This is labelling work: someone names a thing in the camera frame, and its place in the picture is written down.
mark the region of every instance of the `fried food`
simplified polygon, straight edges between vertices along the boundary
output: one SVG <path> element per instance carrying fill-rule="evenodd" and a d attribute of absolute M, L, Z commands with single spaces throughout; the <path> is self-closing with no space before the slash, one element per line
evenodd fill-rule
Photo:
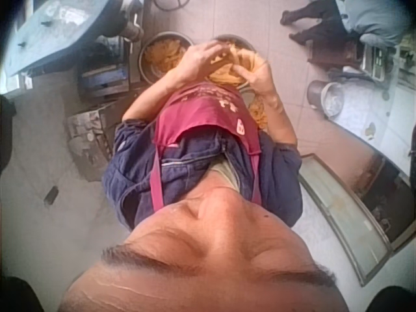
<path fill-rule="evenodd" d="M 144 52 L 144 57 L 146 62 L 165 74 L 179 64 L 185 51 L 179 40 L 165 39 L 149 46 Z"/>
<path fill-rule="evenodd" d="M 247 70 L 252 70 L 254 61 L 245 59 L 239 56 L 239 51 L 242 49 L 237 46 L 234 41 L 227 41 L 226 44 L 229 45 L 230 54 L 223 57 L 216 57 L 214 63 L 218 62 L 224 58 L 228 58 L 230 63 L 222 66 L 219 70 L 216 70 L 214 73 L 210 74 L 209 80 L 218 85 L 232 85 L 239 86 L 246 81 L 244 78 L 240 77 L 231 69 L 233 64 L 238 64 L 245 67 Z"/>
<path fill-rule="evenodd" d="M 248 107 L 250 115 L 252 115 L 256 124 L 261 130 L 267 131 L 267 116 L 265 112 L 265 106 L 260 96 L 256 95 L 254 100 Z"/>

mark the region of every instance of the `metal frame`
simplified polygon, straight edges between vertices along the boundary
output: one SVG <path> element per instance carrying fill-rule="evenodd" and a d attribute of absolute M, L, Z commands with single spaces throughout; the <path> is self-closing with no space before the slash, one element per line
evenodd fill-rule
<path fill-rule="evenodd" d="M 361 209 L 361 211 L 363 211 L 364 215 L 367 217 L 367 220 L 370 221 L 371 225 L 376 229 L 377 233 L 382 238 L 382 240 L 385 244 L 385 247 L 387 248 L 387 253 L 382 258 L 382 260 L 367 275 L 364 274 L 359 268 L 359 263 L 358 263 L 358 260 L 356 259 L 356 257 L 354 256 L 354 253 L 352 252 L 352 247 L 347 243 L 347 241 L 345 239 L 345 236 L 343 235 L 343 232 L 341 231 L 341 229 L 337 225 L 337 222 L 333 219 L 333 217 L 331 215 L 326 213 L 326 207 L 324 206 L 324 204 L 320 200 L 317 193 L 313 190 L 313 187 L 302 177 L 301 174 L 299 175 L 299 180 L 300 180 L 301 184 L 304 186 L 304 188 L 307 190 L 309 195 L 312 197 L 313 201 L 316 203 L 319 210 L 324 215 L 325 219 L 328 221 L 331 228 L 335 232 L 335 235 L 338 237 L 338 239 L 341 243 L 341 246 L 343 247 L 343 249 L 344 249 L 347 257 L 349 258 L 354 270 L 356 271 L 356 274 L 357 274 L 357 277 L 358 277 L 358 280 L 359 280 L 359 284 L 362 287 L 364 287 L 364 286 L 366 286 L 366 284 L 368 284 L 368 282 L 373 277 L 375 277 L 375 275 L 378 273 L 378 271 L 380 271 L 380 269 L 385 265 L 387 260 L 391 257 L 391 255 L 393 254 L 393 248 L 392 248 L 392 246 L 389 242 L 389 239 L 387 238 L 387 235 L 383 232 L 380 225 L 374 219 L 374 217 L 369 212 L 369 210 L 364 205 L 364 203 L 358 198 L 358 196 L 356 196 L 355 193 L 335 174 L 335 172 L 333 172 L 331 170 L 331 168 L 329 168 L 322 161 L 322 159 L 320 159 L 314 153 L 310 153 L 310 154 L 302 156 L 303 159 L 304 158 L 310 158 L 310 157 L 314 158 L 314 160 L 316 160 L 322 167 L 324 167 L 324 169 L 327 172 L 329 172 L 329 174 L 334 178 L 334 180 L 336 180 L 336 182 L 338 182 L 338 184 L 340 184 L 340 186 L 342 186 L 342 188 L 347 192 L 347 194 L 349 196 L 351 196 L 351 198 L 355 201 L 357 206 Z"/>

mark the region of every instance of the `person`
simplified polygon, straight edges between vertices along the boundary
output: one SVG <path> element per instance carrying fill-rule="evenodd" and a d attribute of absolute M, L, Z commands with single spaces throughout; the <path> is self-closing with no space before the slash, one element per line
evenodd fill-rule
<path fill-rule="evenodd" d="M 296 135 L 258 54 L 233 65 L 263 98 L 205 81 L 226 44 L 190 47 L 138 97 L 103 177 L 132 230 L 71 285 L 59 311 L 348 311 L 334 277 L 290 229 L 302 214 Z"/>
<path fill-rule="evenodd" d="M 290 25 L 302 18 L 322 21 L 290 34 L 298 44 L 359 38 L 363 44 L 382 49 L 398 45 L 413 19 L 401 0 L 316 0 L 299 10 L 284 11 L 280 23 Z"/>

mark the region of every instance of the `shoe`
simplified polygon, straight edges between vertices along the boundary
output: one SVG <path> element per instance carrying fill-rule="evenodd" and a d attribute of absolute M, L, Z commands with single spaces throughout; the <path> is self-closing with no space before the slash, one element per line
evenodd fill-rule
<path fill-rule="evenodd" d="M 292 22 L 290 21 L 290 12 L 289 11 L 284 11 L 281 14 L 281 20 L 280 20 L 280 25 L 286 26 L 286 25 L 290 25 Z"/>
<path fill-rule="evenodd" d="M 289 38 L 295 41 L 297 44 L 300 44 L 301 46 L 306 45 L 306 42 L 299 40 L 298 37 L 296 37 L 296 34 L 289 34 Z"/>

